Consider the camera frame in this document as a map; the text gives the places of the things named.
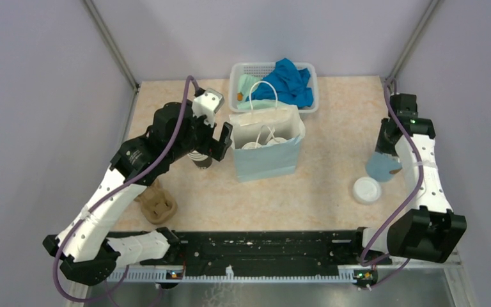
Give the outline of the white lid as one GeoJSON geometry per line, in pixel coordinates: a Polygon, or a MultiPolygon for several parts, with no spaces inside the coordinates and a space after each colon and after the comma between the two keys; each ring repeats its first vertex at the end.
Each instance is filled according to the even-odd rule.
{"type": "Polygon", "coordinates": [[[271,138],[269,141],[267,141],[267,146],[283,144],[285,142],[287,142],[287,139],[285,138],[281,138],[281,137],[271,138]]]}
{"type": "Polygon", "coordinates": [[[248,142],[241,149],[242,150],[253,150],[262,147],[262,145],[258,142],[248,142]]]}

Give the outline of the stack of paper cups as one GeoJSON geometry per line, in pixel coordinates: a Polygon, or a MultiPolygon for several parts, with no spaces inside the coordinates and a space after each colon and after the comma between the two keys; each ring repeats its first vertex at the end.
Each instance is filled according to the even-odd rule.
{"type": "Polygon", "coordinates": [[[197,151],[193,151],[187,156],[199,169],[207,169],[212,165],[213,162],[213,158],[197,151]]]}

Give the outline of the pale blue paper bag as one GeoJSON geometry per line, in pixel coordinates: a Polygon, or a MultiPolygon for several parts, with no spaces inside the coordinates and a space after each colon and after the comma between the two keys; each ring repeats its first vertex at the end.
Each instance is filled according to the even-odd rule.
{"type": "Polygon", "coordinates": [[[294,105],[282,104],[275,87],[266,84],[274,94],[274,106],[255,109],[253,88],[249,90],[250,110],[229,115],[232,153],[239,182],[290,175],[295,172],[302,140],[306,135],[304,122],[294,105]]]}

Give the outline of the stack of white lids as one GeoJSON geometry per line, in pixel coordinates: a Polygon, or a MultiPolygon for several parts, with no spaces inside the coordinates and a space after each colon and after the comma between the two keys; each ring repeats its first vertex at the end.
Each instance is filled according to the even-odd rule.
{"type": "Polygon", "coordinates": [[[353,183],[352,195],[355,201],[369,205],[380,199],[382,187],[371,177],[361,177],[353,183]]]}

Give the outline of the brown cardboard cup carrier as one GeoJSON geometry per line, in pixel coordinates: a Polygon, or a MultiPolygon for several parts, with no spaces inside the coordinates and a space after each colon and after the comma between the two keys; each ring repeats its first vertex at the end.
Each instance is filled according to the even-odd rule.
{"type": "Polygon", "coordinates": [[[159,179],[139,194],[134,201],[139,204],[144,217],[151,224],[162,224],[170,220],[177,211],[177,202],[159,179]]]}

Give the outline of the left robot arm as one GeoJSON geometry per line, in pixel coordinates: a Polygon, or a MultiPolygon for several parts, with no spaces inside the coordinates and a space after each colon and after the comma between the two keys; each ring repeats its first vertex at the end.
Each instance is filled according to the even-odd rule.
{"type": "Polygon", "coordinates": [[[54,257],[52,276],[60,274],[84,285],[97,285],[119,267],[132,264],[180,265],[180,239],[166,227],[113,237],[123,211],[183,156],[198,152],[221,161],[231,145],[232,126],[213,138],[218,98],[169,102],[156,110],[146,132],[124,142],[98,189],[80,214],[61,233],[48,235],[43,246],[54,257]]]}

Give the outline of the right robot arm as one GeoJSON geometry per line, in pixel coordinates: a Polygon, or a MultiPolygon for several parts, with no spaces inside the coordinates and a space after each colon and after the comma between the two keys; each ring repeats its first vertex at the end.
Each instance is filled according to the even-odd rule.
{"type": "Polygon", "coordinates": [[[381,121],[366,173],[377,182],[401,173],[408,195],[382,226],[361,229],[362,238],[349,246],[353,261],[365,264],[378,252],[444,263],[455,250],[467,221],[454,213],[444,193],[435,137],[433,122],[418,115],[416,95],[389,97],[388,116],[381,121]]]}

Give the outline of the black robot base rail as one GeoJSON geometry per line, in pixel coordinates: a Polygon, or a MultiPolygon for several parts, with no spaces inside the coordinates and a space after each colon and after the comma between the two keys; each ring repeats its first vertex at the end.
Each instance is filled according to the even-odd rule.
{"type": "Polygon", "coordinates": [[[159,260],[130,266],[127,280],[171,283],[356,283],[367,267],[358,230],[176,232],[159,260]]]}

